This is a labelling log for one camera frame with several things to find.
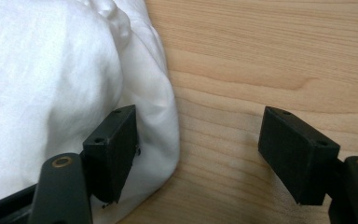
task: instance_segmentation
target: wooden surface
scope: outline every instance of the wooden surface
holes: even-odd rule
[[[122,223],[329,223],[257,152],[265,105],[358,155],[358,0],[147,0],[180,118],[172,178]]]

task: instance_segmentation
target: wood grain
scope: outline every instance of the wood grain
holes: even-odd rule
[[[172,178],[122,223],[329,223],[257,152],[265,105],[358,155],[358,0],[147,0],[181,130]]]

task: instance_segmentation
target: black mount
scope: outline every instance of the black mount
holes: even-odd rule
[[[50,158],[37,185],[0,200],[0,224],[92,223],[90,195],[118,203],[139,150],[135,105],[113,111],[86,139],[80,155]]]
[[[339,145],[288,111],[267,106],[258,150],[296,203],[322,205],[332,224],[358,224],[358,157],[337,158]]]

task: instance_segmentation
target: white cloth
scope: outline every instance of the white cloth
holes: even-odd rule
[[[110,111],[136,105],[142,154],[120,201],[91,200],[94,223],[126,216],[178,161],[166,74],[144,0],[0,0],[0,199],[36,183],[48,158],[79,153]]]

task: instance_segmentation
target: wooden table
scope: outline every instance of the wooden table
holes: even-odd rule
[[[358,155],[358,0],[147,0],[176,94],[181,160],[122,223],[329,223],[257,152],[265,105]]]

